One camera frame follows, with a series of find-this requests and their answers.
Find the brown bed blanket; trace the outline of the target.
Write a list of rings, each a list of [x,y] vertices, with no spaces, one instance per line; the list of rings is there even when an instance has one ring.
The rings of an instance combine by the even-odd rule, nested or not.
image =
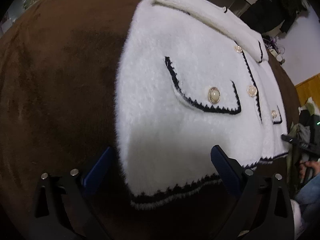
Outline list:
[[[139,0],[40,0],[1,38],[1,239],[67,239],[34,211],[40,174],[113,146],[114,81]]]

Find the blue jeans leg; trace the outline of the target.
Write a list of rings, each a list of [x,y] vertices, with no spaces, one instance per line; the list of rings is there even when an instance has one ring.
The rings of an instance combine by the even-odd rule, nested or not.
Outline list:
[[[304,216],[319,210],[319,175],[312,178],[300,189],[295,196],[295,201],[300,205]]]

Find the yellow storage box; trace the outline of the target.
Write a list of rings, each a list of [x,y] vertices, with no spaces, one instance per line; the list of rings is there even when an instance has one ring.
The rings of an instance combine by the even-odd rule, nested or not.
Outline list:
[[[300,105],[306,104],[308,98],[312,97],[314,103],[319,107],[320,104],[320,74],[299,83],[295,86]]]

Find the white fuzzy cardigan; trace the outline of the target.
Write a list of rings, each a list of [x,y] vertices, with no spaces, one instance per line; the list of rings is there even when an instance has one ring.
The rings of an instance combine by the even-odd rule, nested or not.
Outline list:
[[[213,146],[245,168],[287,155],[286,114],[259,33],[207,0],[141,0],[116,77],[116,136],[131,203],[219,180]]]

